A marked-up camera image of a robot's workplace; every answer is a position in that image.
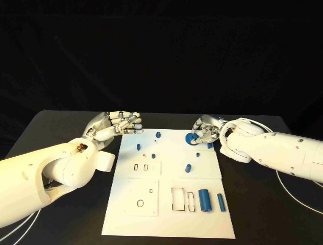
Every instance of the blue object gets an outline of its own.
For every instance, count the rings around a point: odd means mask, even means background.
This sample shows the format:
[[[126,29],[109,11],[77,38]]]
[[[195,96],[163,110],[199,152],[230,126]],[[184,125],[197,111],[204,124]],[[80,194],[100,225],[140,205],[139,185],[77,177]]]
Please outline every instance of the blue object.
[[[202,189],[198,191],[198,194],[199,194],[201,210],[202,212],[210,212],[211,211],[210,191],[207,189]]]
[[[191,168],[192,168],[192,165],[191,165],[191,164],[188,164],[187,169],[185,169],[187,173],[189,173]]]
[[[188,143],[189,145],[198,145],[198,144],[191,144],[191,140],[192,140],[192,139],[197,139],[197,138],[199,138],[199,136],[198,136],[197,134],[188,133],[188,134],[187,134],[187,143]]]
[[[221,194],[218,194],[218,200],[220,200],[221,211],[225,212],[227,209],[225,209],[225,204],[224,204],[224,199]]]

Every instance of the white robotic arm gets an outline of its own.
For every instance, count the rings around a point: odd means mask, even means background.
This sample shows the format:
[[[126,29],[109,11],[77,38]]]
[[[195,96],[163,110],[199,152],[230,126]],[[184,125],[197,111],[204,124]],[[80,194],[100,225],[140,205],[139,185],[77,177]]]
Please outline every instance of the white robotic arm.
[[[83,137],[0,161],[0,227],[19,221],[83,187],[96,169],[112,171],[116,156],[100,151],[114,136],[142,133],[139,113],[101,113]],[[42,174],[54,182],[44,186]]]
[[[195,134],[201,126],[202,136]],[[323,183],[323,142],[283,133],[266,133],[251,120],[234,121],[202,115],[189,144],[221,140],[221,153],[240,162],[254,159],[259,164],[293,176]]]

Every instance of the black tablecloth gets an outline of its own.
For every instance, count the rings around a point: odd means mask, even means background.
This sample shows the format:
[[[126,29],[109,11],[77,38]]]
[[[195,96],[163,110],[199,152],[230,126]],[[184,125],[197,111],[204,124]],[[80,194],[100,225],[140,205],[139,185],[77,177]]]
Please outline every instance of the black tablecloth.
[[[99,112],[42,111],[35,116],[8,157],[80,137],[88,121],[97,114]],[[191,129],[199,116],[143,113],[142,123],[145,128]],[[227,120],[247,117],[260,121],[273,131],[290,133],[279,116],[220,116]],[[122,137],[116,137],[106,151],[119,155],[120,142]],[[217,142],[215,149],[237,239],[101,236],[114,177],[113,168],[112,173],[96,171],[90,183],[42,209],[21,244],[323,244],[323,215],[293,200],[280,185],[274,170],[254,161],[240,163],[227,158],[220,153],[220,147]],[[298,198],[323,210],[321,187],[312,181],[290,175],[280,174],[280,176]],[[14,244],[29,223],[0,244]],[[0,238],[18,225],[19,222],[0,229]]]

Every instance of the white board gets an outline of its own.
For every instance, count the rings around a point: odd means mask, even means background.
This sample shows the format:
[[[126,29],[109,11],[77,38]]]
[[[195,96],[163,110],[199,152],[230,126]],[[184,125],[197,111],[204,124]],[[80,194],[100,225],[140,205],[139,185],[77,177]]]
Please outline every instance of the white board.
[[[123,136],[103,235],[236,238],[217,154],[207,144],[188,145],[188,133],[145,129],[143,134]],[[184,189],[184,198],[179,189],[174,196],[172,188]],[[211,212],[201,211],[201,189],[210,191]],[[189,192],[195,209],[189,208]],[[218,193],[227,212],[221,212]],[[174,201],[178,207],[185,202],[185,211],[174,210]]]

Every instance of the robotic arm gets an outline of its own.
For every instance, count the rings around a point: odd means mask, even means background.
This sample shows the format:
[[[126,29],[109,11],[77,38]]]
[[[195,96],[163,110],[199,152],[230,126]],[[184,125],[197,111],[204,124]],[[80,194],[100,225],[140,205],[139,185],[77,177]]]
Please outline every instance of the robotic arm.
[[[250,119],[225,121],[210,115],[197,120],[187,135],[191,145],[212,143],[220,139],[221,153],[238,162],[250,162],[293,176],[323,183],[323,142],[290,134],[269,133]]]
[[[19,221],[83,187],[96,169],[112,171],[116,156],[100,151],[114,136],[140,134],[140,114],[104,112],[81,138],[0,161],[0,227]],[[42,174],[54,182],[44,186]]]

